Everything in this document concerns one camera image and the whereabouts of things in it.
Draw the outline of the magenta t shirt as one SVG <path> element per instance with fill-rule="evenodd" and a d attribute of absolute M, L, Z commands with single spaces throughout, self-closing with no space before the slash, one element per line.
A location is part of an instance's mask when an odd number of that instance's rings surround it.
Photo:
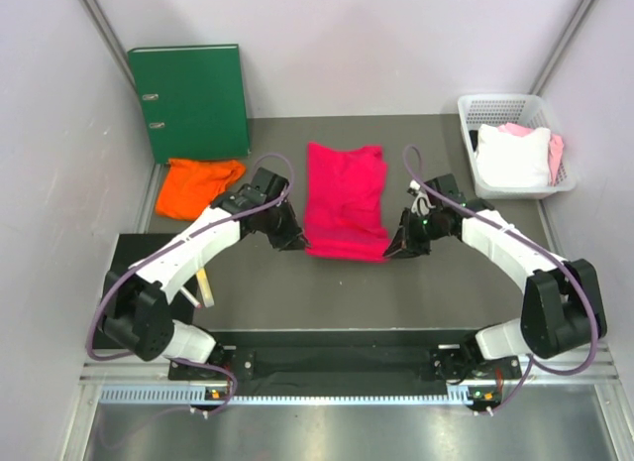
<path fill-rule="evenodd" d="M 381 223 L 387 163 L 380 146 L 337 151 L 307 146 L 306 253 L 316 258 L 382 263 L 390 243 Z"/>

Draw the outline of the orange t shirt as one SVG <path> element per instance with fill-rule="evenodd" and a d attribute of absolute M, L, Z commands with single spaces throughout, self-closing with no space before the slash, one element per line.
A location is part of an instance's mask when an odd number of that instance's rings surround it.
<path fill-rule="evenodd" d="M 246 170 L 236 160 L 201 162 L 169 159 L 155 213 L 171 219 L 193 221 L 217 196 L 240 180 Z"/>

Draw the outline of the green ring binder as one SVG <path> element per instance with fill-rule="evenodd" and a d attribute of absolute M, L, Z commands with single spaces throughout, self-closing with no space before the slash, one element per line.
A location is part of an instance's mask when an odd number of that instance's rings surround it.
<path fill-rule="evenodd" d="M 238 45 L 135 48 L 128 61 L 157 164 L 249 155 Z"/>

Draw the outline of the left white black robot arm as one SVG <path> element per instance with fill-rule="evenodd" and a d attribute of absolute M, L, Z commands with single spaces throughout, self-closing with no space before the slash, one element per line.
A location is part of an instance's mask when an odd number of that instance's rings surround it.
<path fill-rule="evenodd" d="M 288 200 L 292 183 L 259 168 L 250 182 L 217 196 L 166 245 L 124 271 L 109 271 L 91 332 L 104 334 L 126 355 L 145 362 L 165 358 L 192 367 L 203 378 L 218 376 L 224 348 L 207 330 L 175 319 L 170 306 L 213 258 L 251 234 L 266 235 L 278 251 L 307 247 Z"/>

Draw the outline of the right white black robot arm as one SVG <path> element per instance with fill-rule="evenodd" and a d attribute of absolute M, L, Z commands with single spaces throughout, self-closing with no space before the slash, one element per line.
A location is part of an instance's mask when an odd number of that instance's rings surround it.
<path fill-rule="evenodd" d="M 482 328 L 461 344 L 462 362 L 482 378 L 499 360 L 528 356 L 558 376 L 585 371 L 594 361 L 607 324 L 597 272 L 585 259 L 560 257 L 526 237 L 487 201 L 465 199 L 452 174 L 408 188 L 414 198 L 403 209 L 387 259 L 430 253 L 432 242 L 455 237 L 484 255 L 520 289 L 519 317 Z"/>

